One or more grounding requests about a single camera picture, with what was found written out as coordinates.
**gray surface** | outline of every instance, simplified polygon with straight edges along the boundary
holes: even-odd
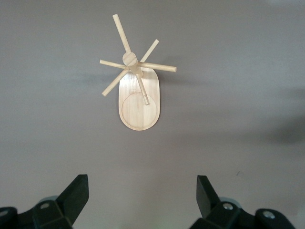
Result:
[[[0,2],[0,206],[19,212],[89,175],[76,229],[187,229],[196,176],[251,214],[305,225],[305,6],[283,0]],[[118,13],[157,71],[161,116],[124,126]]]

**oval wooden base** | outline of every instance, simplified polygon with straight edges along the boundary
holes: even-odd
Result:
[[[150,104],[145,105],[137,77],[128,72],[119,87],[119,113],[123,123],[132,130],[146,130],[158,121],[160,115],[160,87],[153,69],[141,68],[143,85]]]

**wooden stand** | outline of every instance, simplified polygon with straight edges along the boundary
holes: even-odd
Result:
[[[146,63],[146,59],[159,43],[155,40],[143,58],[138,61],[131,52],[123,27],[117,14],[113,15],[126,53],[123,64],[100,60],[101,64],[124,69],[114,81],[102,92],[106,96],[118,82],[119,113],[123,123],[132,130],[146,130],[152,127],[160,115],[160,87],[156,72],[153,69],[176,72],[173,66]]]

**screw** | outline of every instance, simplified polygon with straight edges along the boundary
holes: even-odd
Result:
[[[224,209],[226,210],[233,210],[233,206],[229,203],[224,203],[223,204]]]
[[[4,210],[2,212],[0,212],[0,217],[5,216],[6,214],[8,214],[9,211]]]
[[[41,204],[40,209],[48,208],[50,205],[48,203]]]
[[[264,211],[263,215],[268,219],[274,219],[275,215],[271,211]]]

